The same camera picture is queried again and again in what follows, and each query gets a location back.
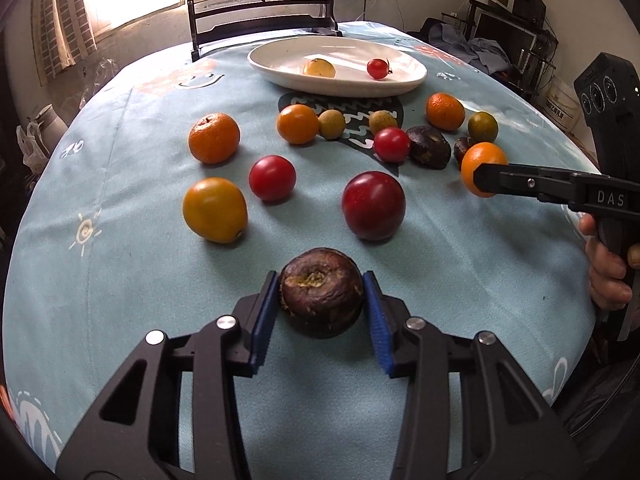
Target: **small brown fruit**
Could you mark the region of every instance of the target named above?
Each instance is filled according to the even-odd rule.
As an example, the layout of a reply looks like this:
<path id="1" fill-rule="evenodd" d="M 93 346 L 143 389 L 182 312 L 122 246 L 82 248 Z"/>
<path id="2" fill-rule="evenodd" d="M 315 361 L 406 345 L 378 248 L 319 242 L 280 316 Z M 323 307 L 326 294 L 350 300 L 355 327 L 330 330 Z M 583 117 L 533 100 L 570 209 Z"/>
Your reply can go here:
<path id="1" fill-rule="evenodd" d="M 334 249 L 311 249 L 280 273 L 280 306 L 292 327 L 309 337 L 345 332 L 358 319 L 363 296 L 358 267 Z"/>
<path id="2" fill-rule="evenodd" d="M 451 145 L 432 126 L 414 126 L 406 131 L 411 139 L 409 158 L 432 170 L 443 170 L 451 158 Z"/>
<path id="3" fill-rule="evenodd" d="M 471 148 L 475 142 L 470 137 L 460 137 L 453 145 L 453 156 L 458 163 L 458 169 L 462 167 L 462 159 L 465 158 L 466 150 Z"/>

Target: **blue gripper pad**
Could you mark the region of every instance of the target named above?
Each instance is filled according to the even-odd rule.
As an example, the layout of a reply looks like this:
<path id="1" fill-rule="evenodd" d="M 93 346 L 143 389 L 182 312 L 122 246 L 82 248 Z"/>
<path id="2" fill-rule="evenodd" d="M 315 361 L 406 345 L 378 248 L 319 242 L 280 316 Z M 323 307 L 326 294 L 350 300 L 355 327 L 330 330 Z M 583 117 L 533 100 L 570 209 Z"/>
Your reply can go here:
<path id="1" fill-rule="evenodd" d="M 264 364 L 264 360 L 267 357 L 271 332 L 273 332 L 273 325 L 278 315 L 279 303 L 278 275 L 274 272 L 267 293 L 264 296 L 260 314 L 255 322 L 254 331 L 251 334 L 249 366 L 254 374 L 258 373 L 258 368 Z"/>
<path id="2" fill-rule="evenodd" d="M 382 311 L 380 289 L 371 271 L 365 272 L 362 275 L 362 280 L 364 282 L 365 314 L 369 323 L 373 351 L 385 374 L 391 375 L 395 367 L 392 335 Z"/>

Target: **cherry tomato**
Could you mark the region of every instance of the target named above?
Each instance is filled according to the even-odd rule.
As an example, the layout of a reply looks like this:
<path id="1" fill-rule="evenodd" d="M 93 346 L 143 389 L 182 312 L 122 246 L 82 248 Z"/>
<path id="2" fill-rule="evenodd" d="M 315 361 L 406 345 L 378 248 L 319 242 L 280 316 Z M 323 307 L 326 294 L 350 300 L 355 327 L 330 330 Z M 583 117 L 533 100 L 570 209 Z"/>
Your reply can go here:
<path id="1" fill-rule="evenodd" d="M 385 162 L 402 162 L 410 149 L 411 139 L 400 128 L 384 128 L 373 138 L 373 151 Z"/>
<path id="2" fill-rule="evenodd" d="M 258 160 L 249 172 L 249 187 L 265 202 L 286 198 L 296 185 L 296 169 L 286 158 L 267 155 Z"/>
<path id="3" fill-rule="evenodd" d="M 373 79 L 384 79 L 388 74 L 391 74 L 389 70 L 389 63 L 384 59 L 372 59 L 367 63 L 367 72 Z"/>

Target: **yellow tomato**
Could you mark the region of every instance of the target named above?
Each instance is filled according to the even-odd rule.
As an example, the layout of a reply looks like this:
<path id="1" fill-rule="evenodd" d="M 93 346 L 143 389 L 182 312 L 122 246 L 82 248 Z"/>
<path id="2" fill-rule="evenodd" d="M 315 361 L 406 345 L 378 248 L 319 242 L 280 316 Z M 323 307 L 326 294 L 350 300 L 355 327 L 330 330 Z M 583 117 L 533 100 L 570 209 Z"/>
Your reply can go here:
<path id="1" fill-rule="evenodd" d="M 238 186 L 226 178 L 210 177 L 193 184 L 184 195 L 182 216 L 198 236 L 228 244 L 246 229 L 246 201 Z"/>

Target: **metal screw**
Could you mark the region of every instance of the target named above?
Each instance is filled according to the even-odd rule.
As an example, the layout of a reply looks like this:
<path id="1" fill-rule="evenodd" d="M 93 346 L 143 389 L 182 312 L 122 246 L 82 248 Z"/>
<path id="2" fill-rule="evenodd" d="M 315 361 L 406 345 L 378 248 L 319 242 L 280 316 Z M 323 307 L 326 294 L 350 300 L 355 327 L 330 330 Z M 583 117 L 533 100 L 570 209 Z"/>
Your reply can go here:
<path id="1" fill-rule="evenodd" d="M 229 330 L 236 326 L 236 318 L 233 316 L 221 316 L 216 321 L 216 325 L 221 330 Z"/>
<path id="2" fill-rule="evenodd" d="M 152 330 L 145 336 L 145 341 L 149 345 L 157 345 L 164 341 L 164 334 L 160 330 Z"/>
<path id="3" fill-rule="evenodd" d="M 422 330 L 427 322 L 421 317 L 410 317 L 406 320 L 406 327 L 410 330 Z"/>
<path id="4" fill-rule="evenodd" d="M 478 341 L 483 345 L 492 345 L 496 342 L 496 337 L 493 332 L 481 332 L 478 334 Z"/>

